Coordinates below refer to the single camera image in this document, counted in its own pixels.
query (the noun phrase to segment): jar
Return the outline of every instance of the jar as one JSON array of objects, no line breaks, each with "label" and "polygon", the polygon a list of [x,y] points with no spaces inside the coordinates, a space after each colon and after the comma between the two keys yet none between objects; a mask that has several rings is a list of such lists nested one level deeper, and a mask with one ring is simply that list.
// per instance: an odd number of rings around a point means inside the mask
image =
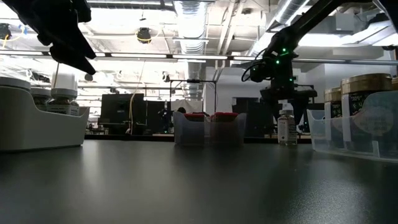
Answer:
[{"label": "jar", "polygon": [[51,96],[53,100],[47,105],[48,112],[79,116],[79,104],[75,101],[76,90],[53,88]]},{"label": "jar", "polygon": [[281,145],[297,144],[297,130],[293,110],[280,110],[278,118],[278,143]]},{"label": "jar", "polygon": [[325,134],[330,149],[344,148],[342,115],[340,87],[325,90]]},{"label": "jar", "polygon": [[0,77],[0,86],[20,88],[30,91],[30,83],[18,78]]},{"label": "jar", "polygon": [[391,80],[392,83],[392,90],[398,90],[398,78],[393,78]]},{"label": "jar", "polygon": [[51,92],[50,90],[46,90],[43,88],[32,88],[30,90],[30,94],[33,97],[33,101],[37,109],[41,111],[47,110],[47,103],[51,100]]},{"label": "jar", "polygon": [[366,98],[380,91],[392,90],[391,76],[373,73],[346,78],[341,81],[343,139],[345,149],[365,154],[373,153],[372,134],[362,121],[361,109]]}]

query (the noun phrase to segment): gold lid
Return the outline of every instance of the gold lid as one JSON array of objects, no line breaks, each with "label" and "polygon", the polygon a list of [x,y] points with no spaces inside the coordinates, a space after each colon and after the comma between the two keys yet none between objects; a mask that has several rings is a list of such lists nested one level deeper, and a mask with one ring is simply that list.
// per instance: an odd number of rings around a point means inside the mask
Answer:
[{"label": "gold lid", "polygon": [[340,87],[325,90],[325,102],[341,101]]},{"label": "gold lid", "polygon": [[391,76],[386,73],[372,73],[345,78],[341,81],[342,95],[366,90],[392,90]]},{"label": "gold lid", "polygon": [[398,78],[392,79],[392,90],[398,90]]}]

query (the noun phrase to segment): person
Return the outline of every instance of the person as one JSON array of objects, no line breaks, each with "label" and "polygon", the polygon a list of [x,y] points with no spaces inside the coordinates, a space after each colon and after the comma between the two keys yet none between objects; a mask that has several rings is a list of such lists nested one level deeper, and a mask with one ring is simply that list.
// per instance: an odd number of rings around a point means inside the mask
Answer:
[{"label": "person", "polygon": [[177,111],[184,114],[187,113],[186,109],[183,107],[180,107]]}]

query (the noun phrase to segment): lab bench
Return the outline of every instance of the lab bench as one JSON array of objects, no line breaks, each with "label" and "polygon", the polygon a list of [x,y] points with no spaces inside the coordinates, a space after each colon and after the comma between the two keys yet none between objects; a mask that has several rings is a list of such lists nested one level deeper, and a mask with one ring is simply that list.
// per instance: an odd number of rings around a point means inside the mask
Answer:
[{"label": "lab bench", "polygon": [[0,223],[397,223],[397,174],[309,144],[86,140],[0,154]]}]

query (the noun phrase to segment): red object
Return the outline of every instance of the red object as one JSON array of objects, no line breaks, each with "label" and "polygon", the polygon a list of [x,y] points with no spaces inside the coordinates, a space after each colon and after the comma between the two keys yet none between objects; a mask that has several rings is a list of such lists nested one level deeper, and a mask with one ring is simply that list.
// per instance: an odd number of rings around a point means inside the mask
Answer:
[{"label": "red object", "polygon": [[234,121],[237,116],[238,116],[237,113],[217,112],[213,116],[211,116],[211,121],[213,121],[213,122],[231,122],[231,121]]},{"label": "red object", "polygon": [[184,114],[184,116],[189,121],[204,122],[205,120],[204,114]]}]

